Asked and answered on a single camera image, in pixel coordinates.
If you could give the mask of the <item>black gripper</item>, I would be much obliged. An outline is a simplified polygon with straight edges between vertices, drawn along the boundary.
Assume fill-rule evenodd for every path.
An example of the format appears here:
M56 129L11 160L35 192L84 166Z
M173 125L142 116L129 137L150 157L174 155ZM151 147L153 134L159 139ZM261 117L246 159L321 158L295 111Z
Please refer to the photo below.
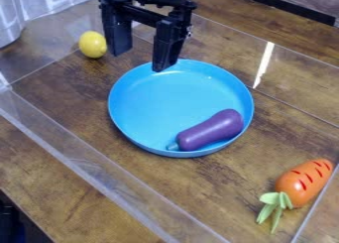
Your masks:
M155 5L171 7L167 16L137 7ZM118 57L133 48L131 21L157 25L153 52L153 70L163 71L178 61L185 41L190 35L191 16L197 9L193 0L99 0L102 23L108 51Z

